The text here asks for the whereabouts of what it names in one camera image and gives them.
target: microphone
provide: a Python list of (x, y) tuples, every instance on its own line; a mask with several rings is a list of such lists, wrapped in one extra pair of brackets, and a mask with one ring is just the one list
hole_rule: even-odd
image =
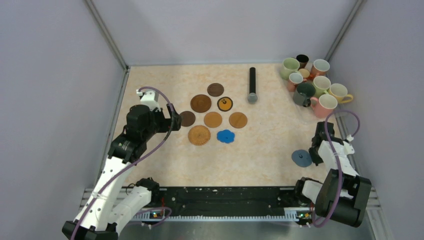
[(250, 104), (256, 103), (258, 96), (256, 96), (256, 68), (251, 67), (249, 69), (249, 95), (247, 95), (247, 101)]

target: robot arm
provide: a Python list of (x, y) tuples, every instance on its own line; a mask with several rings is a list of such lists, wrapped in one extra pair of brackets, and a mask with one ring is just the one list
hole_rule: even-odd
[[(303, 203), (313, 202), (316, 214), (322, 217), (326, 217), (330, 211), (336, 197), (339, 180), (336, 157), (326, 137), (324, 124), (324, 122), (317, 124), (309, 153), (316, 165), (325, 164), (328, 175), (324, 183), (303, 177), (297, 181), (295, 187), (295, 194), (299, 200)], [(349, 136), (347, 140), (334, 137), (334, 124), (332, 123), (328, 123), (328, 130), (340, 160), (343, 181), (337, 207), (330, 219), (352, 227), (359, 227), (365, 215), (372, 185), (369, 179), (359, 176), (347, 157), (347, 155), (355, 153), (350, 144), (353, 137)]]
[[(126, 115), (126, 125), (122, 133), (115, 138), (110, 146), (101, 176), (94, 187), (88, 202), (94, 197), (96, 201), (83, 220), (81, 216), (88, 204), (79, 212), (74, 221), (67, 221), (62, 232), (68, 239), (71, 238), (76, 223), (82, 221), (77, 230), (76, 240), (116, 240), (125, 225), (131, 218), (152, 200), (152, 192), (159, 190), (159, 184), (152, 179), (142, 179), (132, 190), (131, 194), (115, 208), (114, 203), (119, 191), (132, 168), (119, 175), (107, 188), (98, 194), (99, 190), (116, 173), (137, 161), (147, 149), (147, 142), (156, 133), (166, 133), (171, 126), (171, 119), (165, 118), (157, 102), (158, 95), (154, 91), (137, 91), (140, 96), (140, 105), (132, 106)], [(181, 127), (181, 117), (174, 112), (172, 131)]]

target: mug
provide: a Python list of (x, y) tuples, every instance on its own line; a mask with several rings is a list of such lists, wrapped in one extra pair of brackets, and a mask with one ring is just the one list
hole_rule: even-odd
[(310, 75), (312, 77), (322, 76), (325, 75), (328, 70), (330, 70), (330, 63), (324, 59), (317, 59), (313, 61)]
[(309, 62), (309, 57), (304, 54), (299, 54), (296, 56), (296, 60), (300, 63), (299, 69), (304, 69)]
[(282, 79), (287, 80), (289, 79), (290, 74), (296, 72), (300, 68), (301, 64), (298, 60), (294, 59), (293, 57), (289, 57), (284, 59), (282, 62), (282, 68), (279, 72)]
[(331, 81), (326, 76), (316, 76), (312, 81), (313, 87), (315, 88), (314, 97), (319, 98), (321, 95), (326, 93), (326, 91), (331, 86)]
[(302, 82), (306, 82), (306, 79), (304, 79), (304, 77), (300, 73), (293, 72), (292, 74), (290, 74), (290, 76), (288, 76), (288, 91), (294, 92), (296, 90), (296, 87)]
[(313, 96), (310, 100), (316, 101), (311, 107), (315, 116), (320, 119), (326, 118), (337, 107), (337, 99), (330, 94), (324, 94), (319, 98)]
[(297, 85), (294, 91), (293, 101), (299, 106), (309, 107), (311, 105), (311, 97), (315, 94), (315, 88), (310, 83), (302, 82)]
[(309, 75), (310, 75), (309, 71), (307, 69), (305, 69), (305, 68), (299, 69), (299, 73), (302, 74), (302, 77), (304, 79), (307, 79), (309, 77)]
[(349, 103), (354, 99), (354, 96), (352, 94), (348, 94), (348, 89), (340, 83), (332, 84), (328, 91), (325, 91), (325, 93), (335, 97), (339, 104)]

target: gray coaster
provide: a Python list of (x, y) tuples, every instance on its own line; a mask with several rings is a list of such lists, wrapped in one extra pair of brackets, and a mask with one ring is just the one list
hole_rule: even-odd
[(296, 150), (291, 154), (291, 159), (299, 167), (306, 168), (312, 164), (311, 155), (306, 150)]

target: wooden coaster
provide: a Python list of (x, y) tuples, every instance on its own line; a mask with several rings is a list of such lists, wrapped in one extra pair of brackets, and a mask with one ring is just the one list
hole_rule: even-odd
[(235, 112), (229, 116), (229, 124), (236, 129), (241, 129), (248, 124), (248, 117), (242, 112)]
[(196, 113), (204, 113), (211, 108), (212, 101), (210, 97), (199, 94), (191, 99), (190, 106)]
[(223, 122), (223, 117), (221, 116), (221, 114), (215, 111), (211, 111), (204, 116), (203, 121), (204, 124), (209, 128), (217, 128)]
[(219, 83), (212, 83), (207, 87), (207, 93), (212, 97), (221, 96), (224, 93), (224, 87)]
[(196, 116), (193, 112), (191, 111), (183, 111), (182, 113), (179, 114), (182, 118), (181, 121), (181, 126), (183, 127), (190, 127), (191, 125), (193, 125), (196, 121)]
[(196, 146), (205, 145), (211, 139), (211, 132), (202, 125), (194, 126), (188, 131), (188, 140)]
[(227, 96), (224, 96), (218, 100), (217, 104), (219, 110), (228, 112), (233, 107), (233, 100)]

